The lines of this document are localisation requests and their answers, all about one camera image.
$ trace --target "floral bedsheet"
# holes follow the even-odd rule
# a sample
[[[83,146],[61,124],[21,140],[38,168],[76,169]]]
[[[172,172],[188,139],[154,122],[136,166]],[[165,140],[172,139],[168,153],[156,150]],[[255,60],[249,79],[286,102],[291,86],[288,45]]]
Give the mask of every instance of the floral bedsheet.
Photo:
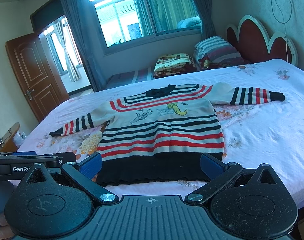
[[[291,193],[298,207],[304,206],[304,72],[279,59],[265,63],[214,69],[139,82],[70,99],[54,109],[28,136],[19,151],[37,154],[73,151],[79,161],[93,154],[104,125],[76,134],[52,138],[68,121],[97,108],[107,100],[161,88],[169,84],[211,85],[226,82],[234,87],[261,87],[285,94],[285,102],[263,105],[215,105],[225,150],[223,161],[257,168],[269,163]],[[108,186],[122,195],[182,195],[204,185],[201,181],[149,182]]]

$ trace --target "brown wooden door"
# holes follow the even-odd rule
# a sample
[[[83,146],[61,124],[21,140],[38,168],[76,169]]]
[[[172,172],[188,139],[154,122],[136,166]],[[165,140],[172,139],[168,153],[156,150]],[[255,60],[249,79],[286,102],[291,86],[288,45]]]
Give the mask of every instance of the brown wooden door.
[[[46,57],[39,35],[31,33],[6,42],[11,66],[36,118],[41,122],[69,99],[53,60]]]

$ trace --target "human hand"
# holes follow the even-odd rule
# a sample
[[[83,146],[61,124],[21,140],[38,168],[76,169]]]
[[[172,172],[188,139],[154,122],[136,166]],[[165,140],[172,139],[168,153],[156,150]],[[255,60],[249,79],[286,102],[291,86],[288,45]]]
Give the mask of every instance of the human hand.
[[[13,232],[10,229],[8,222],[4,216],[4,213],[0,214],[0,240],[10,239],[14,236]]]

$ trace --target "red headboard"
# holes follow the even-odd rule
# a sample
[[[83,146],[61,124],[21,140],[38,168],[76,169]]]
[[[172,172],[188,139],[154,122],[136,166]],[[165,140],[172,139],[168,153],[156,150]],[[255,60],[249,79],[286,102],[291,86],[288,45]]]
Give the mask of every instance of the red headboard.
[[[227,26],[227,39],[244,59],[252,63],[264,62],[280,58],[297,66],[297,51],[290,38],[276,32],[269,38],[264,26],[250,15],[244,16],[239,27]]]

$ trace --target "window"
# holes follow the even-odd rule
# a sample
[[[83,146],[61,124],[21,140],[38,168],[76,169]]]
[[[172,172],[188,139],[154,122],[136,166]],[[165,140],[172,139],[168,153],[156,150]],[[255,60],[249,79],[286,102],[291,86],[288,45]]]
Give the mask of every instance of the window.
[[[63,36],[66,42],[65,48],[68,52],[68,55],[76,67],[81,67],[81,57],[77,51],[67,18],[62,18],[61,22],[63,25]],[[55,31],[54,24],[47,28],[43,34],[47,37],[52,56],[55,59],[55,63],[60,75],[66,74],[68,72],[68,68],[65,60],[65,51],[58,40],[58,33]]]
[[[192,0],[89,0],[107,47],[200,28]]]

